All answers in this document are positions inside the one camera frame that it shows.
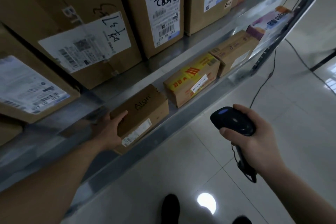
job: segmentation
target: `barcode scanner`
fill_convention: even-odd
[[[215,111],[210,116],[210,120],[217,129],[229,128],[244,136],[252,136],[256,131],[256,127],[253,121],[251,121],[246,114],[229,106],[223,107]],[[257,172],[247,163],[241,148],[239,146],[236,146],[236,149],[240,158],[240,161],[237,162],[238,168],[240,169],[240,171],[243,172],[247,179],[249,179],[253,183],[256,183]]]

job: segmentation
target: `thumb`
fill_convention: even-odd
[[[219,132],[225,139],[240,147],[242,147],[247,140],[246,136],[229,128],[221,128]]]

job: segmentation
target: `forearm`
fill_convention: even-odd
[[[79,184],[103,149],[91,140],[0,194],[0,223],[60,223]]]
[[[296,223],[336,223],[336,210],[288,168],[262,176]]]

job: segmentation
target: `box with yellow tape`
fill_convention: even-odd
[[[178,108],[187,103],[214,79],[220,61],[211,54],[202,54],[163,82],[167,97]]]

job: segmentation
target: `person's left arm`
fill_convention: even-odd
[[[60,223],[93,159],[121,144],[117,128],[126,114],[106,114],[92,126],[92,140],[1,192],[0,223]]]

